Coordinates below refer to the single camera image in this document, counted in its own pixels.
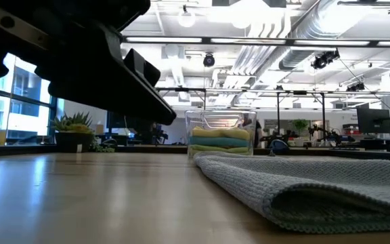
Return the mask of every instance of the computer monitor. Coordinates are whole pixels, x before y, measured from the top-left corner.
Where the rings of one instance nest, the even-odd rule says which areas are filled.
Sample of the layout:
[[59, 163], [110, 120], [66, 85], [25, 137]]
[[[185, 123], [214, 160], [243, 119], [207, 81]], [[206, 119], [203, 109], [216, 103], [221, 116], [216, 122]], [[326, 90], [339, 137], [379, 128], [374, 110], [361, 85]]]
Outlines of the computer monitor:
[[362, 133], [390, 134], [389, 110], [357, 108], [357, 122]]

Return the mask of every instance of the potted plant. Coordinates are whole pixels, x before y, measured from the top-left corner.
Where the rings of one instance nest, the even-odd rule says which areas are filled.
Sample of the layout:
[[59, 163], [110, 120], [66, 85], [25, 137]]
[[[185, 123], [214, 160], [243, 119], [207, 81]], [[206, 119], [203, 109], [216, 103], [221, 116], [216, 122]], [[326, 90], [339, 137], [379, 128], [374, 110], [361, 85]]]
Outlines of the potted plant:
[[308, 121], [304, 119], [296, 119], [292, 121], [292, 124], [296, 128], [297, 132], [299, 133], [299, 137], [295, 138], [295, 144], [296, 146], [303, 146], [303, 138], [301, 137], [302, 132], [307, 129], [308, 127]]
[[91, 118], [89, 113], [77, 113], [69, 117], [64, 113], [61, 119], [55, 118], [52, 121], [58, 150], [63, 153], [87, 152], [94, 140], [94, 132], [89, 128]]

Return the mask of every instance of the security camera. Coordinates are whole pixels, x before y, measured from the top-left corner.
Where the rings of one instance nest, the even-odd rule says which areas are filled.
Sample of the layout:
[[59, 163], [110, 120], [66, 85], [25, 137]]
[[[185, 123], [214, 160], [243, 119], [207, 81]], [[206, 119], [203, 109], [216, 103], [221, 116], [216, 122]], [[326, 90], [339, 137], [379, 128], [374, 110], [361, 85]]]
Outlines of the security camera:
[[209, 68], [213, 67], [215, 65], [215, 58], [213, 57], [213, 54], [206, 54], [206, 57], [204, 58], [204, 66]]

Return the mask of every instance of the gray towel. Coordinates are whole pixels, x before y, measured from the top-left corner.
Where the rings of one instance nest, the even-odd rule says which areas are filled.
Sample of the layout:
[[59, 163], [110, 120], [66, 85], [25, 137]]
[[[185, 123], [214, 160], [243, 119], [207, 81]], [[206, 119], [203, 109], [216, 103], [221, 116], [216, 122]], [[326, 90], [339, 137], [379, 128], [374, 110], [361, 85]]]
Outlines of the gray towel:
[[278, 226], [307, 233], [390, 230], [390, 161], [202, 152], [202, 172]]

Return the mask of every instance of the blue towel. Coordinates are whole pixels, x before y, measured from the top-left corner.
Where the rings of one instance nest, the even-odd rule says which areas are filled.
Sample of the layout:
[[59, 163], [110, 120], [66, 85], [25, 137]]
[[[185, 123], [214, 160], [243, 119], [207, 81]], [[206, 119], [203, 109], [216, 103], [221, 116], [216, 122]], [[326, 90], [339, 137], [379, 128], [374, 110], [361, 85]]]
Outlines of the blue towel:
[[249, 142], [247, 140], [235, 139], [235, 138], [208, 138], [202, 136], [189, 137], [190, 144], [197, 144], [203, 146], [234, 146], [234, 147], [247, 147]]

